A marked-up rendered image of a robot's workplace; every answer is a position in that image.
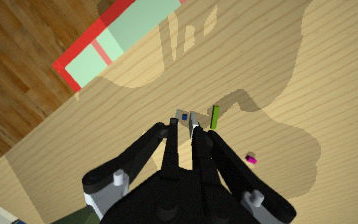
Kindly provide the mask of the lime green rod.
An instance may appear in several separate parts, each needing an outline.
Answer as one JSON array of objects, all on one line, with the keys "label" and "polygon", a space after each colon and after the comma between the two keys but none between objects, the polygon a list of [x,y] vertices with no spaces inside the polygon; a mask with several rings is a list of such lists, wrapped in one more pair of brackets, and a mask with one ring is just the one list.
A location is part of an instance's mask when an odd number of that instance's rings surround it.
[{"label": "lime green rod", "polygon": [[213,130],[216,130],[219,108],[220,108],[219,106],[213,105],[211,124],[210,124],[210,128]]}]

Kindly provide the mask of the small magenta rod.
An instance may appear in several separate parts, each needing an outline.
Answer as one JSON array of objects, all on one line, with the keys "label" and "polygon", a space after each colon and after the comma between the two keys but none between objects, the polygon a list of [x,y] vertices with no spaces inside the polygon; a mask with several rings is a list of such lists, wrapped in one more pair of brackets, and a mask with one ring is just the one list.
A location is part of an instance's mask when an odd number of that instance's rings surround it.
[{"label": "small magenta rod", "polygon": [[251,163],[253,163],[253,164],[255,164],[255,163],[257,162],[257,160],[256,160],[255,158],[253,158],[253,157],[251,157],[251,156],[249,156],[249,155],[247,155],[247,156],[245,157],[245,159],[246,159],[248,162],[251,162]]}]

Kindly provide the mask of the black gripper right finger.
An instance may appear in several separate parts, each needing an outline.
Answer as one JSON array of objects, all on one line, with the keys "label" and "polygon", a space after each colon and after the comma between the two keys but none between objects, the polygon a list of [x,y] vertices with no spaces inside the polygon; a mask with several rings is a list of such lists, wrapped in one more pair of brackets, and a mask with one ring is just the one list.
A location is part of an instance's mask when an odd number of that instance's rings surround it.
[{"label": "black gripper right finger", "polygon": [[227,224],[232,212],[218,171],[230,192],[261,224],[293,221],[295,208],[259,179],[214,130],[204,131],[192,111],[189,132],[192,169],[199,169],[203,212],[209,224]]}]

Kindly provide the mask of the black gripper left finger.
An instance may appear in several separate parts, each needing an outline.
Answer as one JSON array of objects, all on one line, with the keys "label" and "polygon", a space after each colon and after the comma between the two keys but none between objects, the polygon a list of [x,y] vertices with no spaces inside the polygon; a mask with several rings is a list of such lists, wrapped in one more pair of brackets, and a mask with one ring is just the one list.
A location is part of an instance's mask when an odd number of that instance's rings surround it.
[{"label": "black gripper left finger", "polygon": [[100,220],[107,210],[129,191],[152,154],[167,138],[155,197],[156,216],[171,220],[177,213],[180,200],[178,125],[180,110],[170,124],[156,123],[119,156],[90,170],[82,178],[82,185],[90,213]]}]

